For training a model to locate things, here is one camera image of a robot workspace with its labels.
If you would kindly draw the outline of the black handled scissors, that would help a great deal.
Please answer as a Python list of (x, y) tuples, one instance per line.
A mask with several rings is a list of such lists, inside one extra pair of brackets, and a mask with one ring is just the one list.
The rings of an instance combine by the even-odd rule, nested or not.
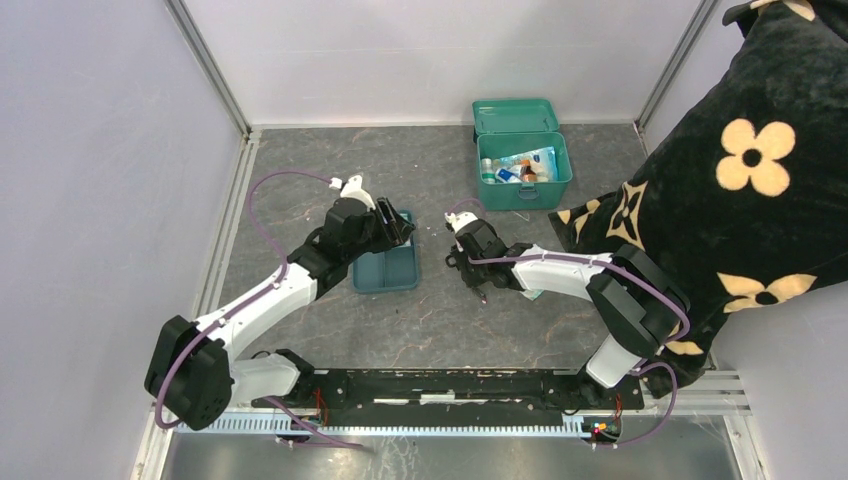
[(488, 303), (488, 297), (485, 292), (482, 290), (482, 287), (479, 285), (475, 285), (472, 287), (473, 293), (480, 299), (483, 304)]

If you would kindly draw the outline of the teal plastic tray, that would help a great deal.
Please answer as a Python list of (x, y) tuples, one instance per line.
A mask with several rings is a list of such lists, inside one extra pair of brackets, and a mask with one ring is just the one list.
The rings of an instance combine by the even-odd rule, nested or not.
[(386, 252), (366, 253), (352, 265), (352, 286), (358, 294), (412, 290), (420, 278), (414, 234), (401, 246)]

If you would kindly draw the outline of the white blue ointment tube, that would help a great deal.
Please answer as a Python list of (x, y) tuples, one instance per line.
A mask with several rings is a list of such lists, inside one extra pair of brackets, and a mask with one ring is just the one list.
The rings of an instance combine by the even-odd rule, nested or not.
[(511, 168), (499, 168), (495, 172), (495, 179), (499, 183), (521, 183), (523, 181), (524, 169), (522, 166)]

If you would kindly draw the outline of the blue cotton swab packet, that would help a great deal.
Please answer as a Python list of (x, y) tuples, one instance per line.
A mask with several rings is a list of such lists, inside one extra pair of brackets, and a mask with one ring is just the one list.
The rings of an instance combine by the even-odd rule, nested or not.
[(559, 180), (556, 150), (552, 146), (502, 157), (498, 169), (505, 169), (523, 182), (555, 182)]

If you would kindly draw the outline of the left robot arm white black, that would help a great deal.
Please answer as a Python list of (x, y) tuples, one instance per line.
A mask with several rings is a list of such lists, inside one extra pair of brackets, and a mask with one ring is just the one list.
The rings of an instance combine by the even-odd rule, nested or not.
[(358, 258), (409, 243), (415, 229), (386, 198), (372, 206), (340, 198), (323, 225), (259, 285), (195, 320), (180, 315), (167, 320), (144, 380), (155, 399), (158, 426), (183, 423), (202, 430), (227, 407), (265, 396), (290, 407), (306, 405), (314, 381), (292, 360), (279, 354), (242, 360), (240, 354), (280, 320), (338, 285)]

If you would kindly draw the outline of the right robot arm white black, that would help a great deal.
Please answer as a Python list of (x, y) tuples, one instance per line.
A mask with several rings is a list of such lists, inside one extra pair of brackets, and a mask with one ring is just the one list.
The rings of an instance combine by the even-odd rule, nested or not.
[(446, 226), (455, 238), (446, 263), (469, 288), (491, 284), (593, 303), (608, 336), (577, 382), (580, 400), (591, 408), (606, 406), (627, 374), (659, 353), (674, 334), (688, 330), (687, 296), (637, 247), (575, 254), (528, 243), (507, 246), (490, 223), (471, 212), (447, 214)]

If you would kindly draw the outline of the brown medicine bottle orange cap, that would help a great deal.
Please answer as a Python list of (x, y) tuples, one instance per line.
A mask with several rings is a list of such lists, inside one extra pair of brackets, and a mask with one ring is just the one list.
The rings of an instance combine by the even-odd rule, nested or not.
[(535, 183), (537, 175), (532, 169), (532, 163), (529, 160), (520, 162), (520, 178), (523, 183)]

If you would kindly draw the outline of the white pill bottle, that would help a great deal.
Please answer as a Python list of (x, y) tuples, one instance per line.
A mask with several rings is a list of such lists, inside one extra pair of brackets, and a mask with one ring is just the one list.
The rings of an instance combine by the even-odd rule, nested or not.
[(481, 179), (486, 184), (496, 184), (496, 174), (493, 162), (490, 158), (482, 158), (480, 160)]

